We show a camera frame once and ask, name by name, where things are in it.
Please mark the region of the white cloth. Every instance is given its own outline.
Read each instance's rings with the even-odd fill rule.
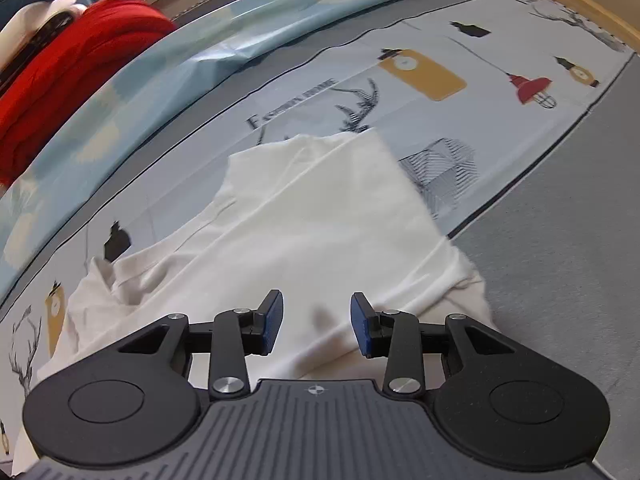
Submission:
[[[377,378],[383,360],[371,364],[356,350],[354,292],[425,322],[464,312],[491,324],[483,285],[376,132],[296,136],[231,156],[211,204],[165,240],[114,264],[92,260],[38,378],[159,317],[210,321],[256,308],[272,288],[283,293],[284,320],[271,355],[247,358],[253,384]],[[207,374],[208,356],[195,359],[190,381],[205,386]]]
[[[55,14],[68,10],[80,16],[85,9],[84,5],[76,4],[76,0],[37,2],[21,8],[0,30],[0,70]]]

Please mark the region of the red cloth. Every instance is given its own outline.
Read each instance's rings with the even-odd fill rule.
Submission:
[[[100,0],[0,97],[0,184],[9,187],[104,83],[174,24],[141,0]]]

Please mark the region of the blue and yellow patterned cloth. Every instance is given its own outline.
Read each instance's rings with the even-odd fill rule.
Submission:
[[[389,0],[238,0],[120,70],[0,198],[0,297],[133,150],[249,60]]]

